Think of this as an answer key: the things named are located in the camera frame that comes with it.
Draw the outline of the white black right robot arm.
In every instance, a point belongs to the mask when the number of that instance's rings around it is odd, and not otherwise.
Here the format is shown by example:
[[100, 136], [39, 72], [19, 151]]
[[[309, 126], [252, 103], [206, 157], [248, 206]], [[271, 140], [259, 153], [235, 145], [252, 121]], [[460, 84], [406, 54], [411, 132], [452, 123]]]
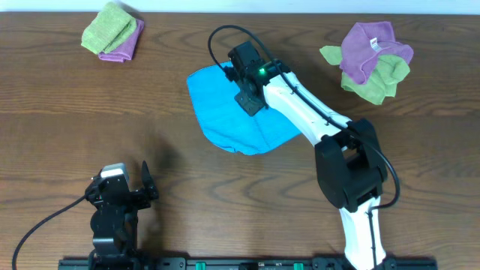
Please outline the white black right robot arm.
[[326, 199], [340, 211], [344, 254], [354, 269], [377, 269], [386, 258], [378, 210], [390, 164], [367, 120], [352, 121], [311, 94], [280, 60], [231, 56], [226, 76], [240, 88], [235, 99], [253, 116], [277, 110], [310, 141]]

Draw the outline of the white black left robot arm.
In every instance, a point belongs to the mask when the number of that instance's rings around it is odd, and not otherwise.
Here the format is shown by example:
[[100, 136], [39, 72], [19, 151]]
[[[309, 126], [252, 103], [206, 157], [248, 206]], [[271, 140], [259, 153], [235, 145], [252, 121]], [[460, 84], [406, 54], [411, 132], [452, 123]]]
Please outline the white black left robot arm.
[[86, 188], [85, 199], [96, 208], [89, 269], [143, 269], [148, 263], [137, 249], [138, 211], [149, 208], [159, 193], [146, 162], [141, 180], [143, 187], [129, 190], [126, 165], [115, 163], [101, 169]]

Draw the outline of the blue microfiber cloth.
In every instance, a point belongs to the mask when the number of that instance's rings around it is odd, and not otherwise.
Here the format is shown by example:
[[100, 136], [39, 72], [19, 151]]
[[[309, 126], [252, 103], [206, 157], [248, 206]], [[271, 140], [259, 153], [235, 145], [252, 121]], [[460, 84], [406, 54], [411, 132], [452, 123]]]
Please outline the blue microfiber cloth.
[[235, 101], [239, 87], [216, 65], [188, 76], [187, 88], [204, 136], [224, 151], [262, 155], [301, 134], [275, 109], [249, 116]]

